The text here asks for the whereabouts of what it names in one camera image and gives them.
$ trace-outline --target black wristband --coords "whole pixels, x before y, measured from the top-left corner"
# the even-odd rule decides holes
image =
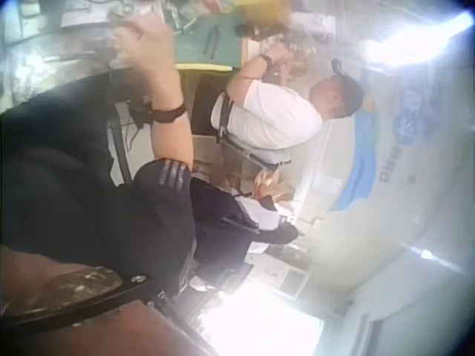
[[[171,111],[160,111],[160,110],[151,110],[149,113],[151,114],[151,118],[155,122],[159,122],[161,124],[171,124],[173,121],[178,119],[186,112],[185,102],[180,105],[178,108],[171,110]]]
[[[261,54],[259,55],[259,57],[262,57],[262,59],[266,61],[267,71],[270,71],[272,67],[274,67],[274,62],[272,61],[272,58],[270,58],[269,56],[266,56],[265,54]]]

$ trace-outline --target white t-shirt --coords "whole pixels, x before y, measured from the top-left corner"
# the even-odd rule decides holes
[[[223,96],[214,105],[211,123],[219,128]],[[323,121],[312,104],[292,89],[251,83],[244,107],[236,104],[229,115],[228,132],[256,148],[278,150],[305,142],[320,131]]]

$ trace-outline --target tools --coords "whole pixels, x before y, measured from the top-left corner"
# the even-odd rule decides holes
[[[205,43],[205,49],[203,51],[203,54],[207,55],[208,54],[208,49],[209,49],[209,44],[211,43],[211,40],[213,39],[213,48],[211,50],[211,59],[214,59],[214,55],[216,54],[216,49],[217,45],[220,41],[221,37],[221,32],[219,27],[216,25],[214,26],[211,30],[208,32],[208,36],[206,37],[206,43]]]

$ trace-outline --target light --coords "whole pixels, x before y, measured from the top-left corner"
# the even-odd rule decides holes
[[[26,65],[31,67],[42,67],[43,66],[43,58],[38,54],[30,54],[25,59]]]
[[[432,252],[428,251],[428,250],[422,250],[421,252],[421,257],[424,259],[424,260],[432,260]]]
[[[247,281],[200,319],[221,356],[312,356],[324,324]]]
[[[469,13],[434,26],[405,26],[382,42],[368,40],[364,51],[371,62],[391,67],[430,61],[447,45],[451,37],[474,25]]]

